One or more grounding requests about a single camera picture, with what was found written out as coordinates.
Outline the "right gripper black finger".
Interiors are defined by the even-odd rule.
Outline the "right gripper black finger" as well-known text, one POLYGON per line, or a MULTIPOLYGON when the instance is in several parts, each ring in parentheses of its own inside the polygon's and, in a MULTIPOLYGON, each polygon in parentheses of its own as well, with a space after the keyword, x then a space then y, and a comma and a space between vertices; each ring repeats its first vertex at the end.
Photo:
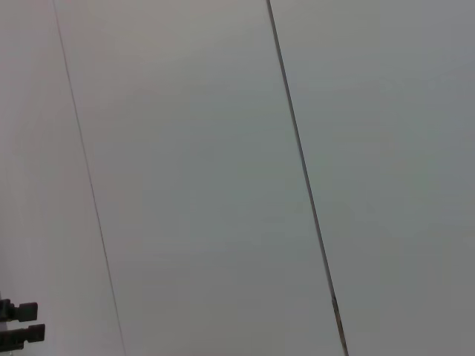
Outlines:
POLYGON ((25 329, 3 331, 0 334, 0 349, 23 349, 24 343, 45 340, 45 324, 28 326, 25 329))
POLYGON ((22 303, 15 306, 9 299, 0 300, 0 322, 29 322, 38 317, 37 303, 22 303))

